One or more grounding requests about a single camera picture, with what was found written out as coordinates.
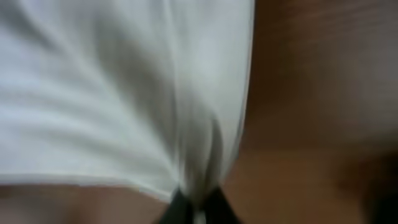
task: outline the black object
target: black object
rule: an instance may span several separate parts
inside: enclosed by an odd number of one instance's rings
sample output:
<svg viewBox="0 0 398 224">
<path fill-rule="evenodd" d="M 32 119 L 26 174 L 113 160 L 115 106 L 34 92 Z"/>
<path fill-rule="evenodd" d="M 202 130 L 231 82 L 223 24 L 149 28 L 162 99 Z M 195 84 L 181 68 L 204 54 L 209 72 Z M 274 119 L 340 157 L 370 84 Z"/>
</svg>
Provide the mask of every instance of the black object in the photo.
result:
<svg viewBox="0 0 398 224">
<path fill-rule="evenodd" d="M 205 200 L 199 212 L 204 212 L 206 224 L 240 224 L 223 191 L 217 187 Z M 192 224 L 193 205 L 177 191 L 172 203 L 160 219 L 159 224 Z"/>
</svg>

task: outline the white garment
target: white garment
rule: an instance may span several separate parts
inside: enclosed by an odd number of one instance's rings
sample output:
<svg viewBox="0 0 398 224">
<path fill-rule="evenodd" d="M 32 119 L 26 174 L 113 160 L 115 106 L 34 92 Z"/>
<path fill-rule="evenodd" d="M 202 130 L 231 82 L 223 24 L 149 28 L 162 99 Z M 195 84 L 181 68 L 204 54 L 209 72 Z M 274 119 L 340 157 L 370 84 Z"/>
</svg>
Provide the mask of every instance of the white garment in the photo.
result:
<svg viewBox="0 0 398 224">
<path fill-rule="evenodd" d="M 1 0 L 0 181 L 194 202 L 233 163 L 253 0 Z"/>
</svg>

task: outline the white cloth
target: white cloth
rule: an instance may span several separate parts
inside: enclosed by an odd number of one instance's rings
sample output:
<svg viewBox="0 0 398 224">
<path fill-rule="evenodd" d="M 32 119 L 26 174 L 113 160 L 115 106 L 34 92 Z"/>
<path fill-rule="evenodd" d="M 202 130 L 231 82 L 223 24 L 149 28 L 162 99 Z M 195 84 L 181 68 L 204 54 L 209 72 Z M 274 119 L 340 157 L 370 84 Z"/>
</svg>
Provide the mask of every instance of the white cloth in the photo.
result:
<svg viewBox="0 0 398 224">
<path fill-rule="evenodd" d="M 0 182 L 194 202 L 227 174 L 253 0 L 1 0 Z"/>
</svg>

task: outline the white fabric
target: white fabric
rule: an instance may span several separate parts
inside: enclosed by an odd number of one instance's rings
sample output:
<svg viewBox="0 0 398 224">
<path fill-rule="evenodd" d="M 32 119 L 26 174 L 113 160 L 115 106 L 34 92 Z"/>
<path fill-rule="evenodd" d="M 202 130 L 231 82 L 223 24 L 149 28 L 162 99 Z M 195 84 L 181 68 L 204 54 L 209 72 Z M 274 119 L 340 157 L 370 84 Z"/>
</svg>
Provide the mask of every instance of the white fabric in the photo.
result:
<svg viewBox="0 0 398 224">
<path fill-rule="evenodd" d="M 1 0 L 0 181 L 199 202 L 238 150 L 253 5 Z"/>
</svg>

